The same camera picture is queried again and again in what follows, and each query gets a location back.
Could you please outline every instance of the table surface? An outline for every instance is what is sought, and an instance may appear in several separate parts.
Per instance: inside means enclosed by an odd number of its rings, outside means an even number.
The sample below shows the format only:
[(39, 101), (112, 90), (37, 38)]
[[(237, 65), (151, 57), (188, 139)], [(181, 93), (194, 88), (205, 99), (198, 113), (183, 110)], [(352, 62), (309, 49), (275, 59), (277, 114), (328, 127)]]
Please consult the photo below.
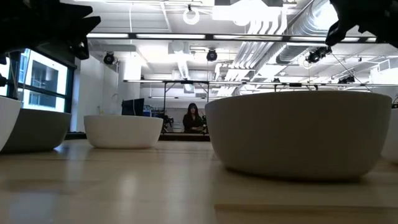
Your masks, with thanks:
[(398, 166), (355, 182), (227, 171), (209, 142), (0, 155), (0, 223), (398, 223)]

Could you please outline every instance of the long dark hair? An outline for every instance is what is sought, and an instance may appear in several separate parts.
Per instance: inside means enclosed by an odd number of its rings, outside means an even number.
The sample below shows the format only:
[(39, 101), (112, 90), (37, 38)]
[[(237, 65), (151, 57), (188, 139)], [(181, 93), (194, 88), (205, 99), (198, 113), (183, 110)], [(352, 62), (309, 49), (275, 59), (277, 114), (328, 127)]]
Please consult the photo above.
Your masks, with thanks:
[(197, 107), (197, 105), (194, 104), (194, 103), (190, 103), (190, 104), (189, 104), (189, 106), (188, 106), (188, 111), (187, 111), (187, 116), (188, 116), (189, 118), (192, 118), (192, 115), (191, 115), (191, 108), (194, 108), (194, 109), (195, 109), (195, 119), (200, 118), (200, 116), (199, 116), (199, 111), (198, 111), (198, 107)]

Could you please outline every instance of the cable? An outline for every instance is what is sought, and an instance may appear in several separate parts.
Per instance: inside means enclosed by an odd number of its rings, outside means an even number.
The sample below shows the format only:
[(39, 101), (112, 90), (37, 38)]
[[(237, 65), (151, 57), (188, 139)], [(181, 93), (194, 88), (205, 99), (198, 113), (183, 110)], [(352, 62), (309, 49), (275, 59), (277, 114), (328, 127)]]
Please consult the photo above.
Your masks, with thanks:
[[(340, 62), (340, 60), (338, 60), (338, 58), (336, 57), (336, 55), (334, 55), (333, 53), (331, 53), (331, 54), (334, 56), (334, 58), (338, 61), (338, 63), (340, 63), (340, 65), (343, 66), (343, 68), (344, 68), (350, 75), (352, 75), (361, 85), (363, 85), (363, 83), (361, 82), (361, 80), (359, 80), (358, 78), (356, 78), (356, 76), (355, 76), (353, 73), (351, 73), (351, 72), (343, 65), (343, 63)], [(372, 90), (371, 90), (371, 89), (369, 89), (366, 85), (364, 85), (364, 86), (365, 86), (365, 88), (367, 88), (367, 89), (372, 93)]]

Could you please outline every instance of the window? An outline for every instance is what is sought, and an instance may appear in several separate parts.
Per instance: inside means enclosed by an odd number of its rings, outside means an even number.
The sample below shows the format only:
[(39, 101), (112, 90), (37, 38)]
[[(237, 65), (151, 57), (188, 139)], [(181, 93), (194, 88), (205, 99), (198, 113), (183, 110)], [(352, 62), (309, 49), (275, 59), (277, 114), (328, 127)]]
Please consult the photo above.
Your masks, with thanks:
[(33, 50), (21, 54), (19, 69), (20, 83), (42, 88), (48, 91), (65, 94), (68, 68)]
[[(0, 65), (0, 74), (4, 78), (8, 78), (9, 71), (10, 71), (10, 60), (9, 60), (9, 58), (6, 58), (6, 60), (7, 60), (7, 65)], [(4, 86), (4, 87), (0, 87), (0, 95), (6, 96), (7, 95), (7, 89), (8, 89), (7, 85)]]
[(23, 108), (58, 112), (65, 111), (65, 99), (61, 97), (18, 88), (18, 99), (22, 101)]
[(68, 67), (26, 49), (21, 53), (17, 78), (22, 107), (65, 112), (65, 99), (69, 102), (71, 98), (66, 94), (68, 74)]

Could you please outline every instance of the computer monitor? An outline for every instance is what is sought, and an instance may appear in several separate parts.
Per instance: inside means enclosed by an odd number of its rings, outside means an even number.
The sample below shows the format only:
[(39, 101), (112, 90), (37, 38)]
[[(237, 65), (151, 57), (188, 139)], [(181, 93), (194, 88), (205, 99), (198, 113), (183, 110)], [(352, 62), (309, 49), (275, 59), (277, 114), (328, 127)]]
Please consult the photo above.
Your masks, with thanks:
[(123, 100), (122, 115), (143, 116), (144, 115), (144, 99)]

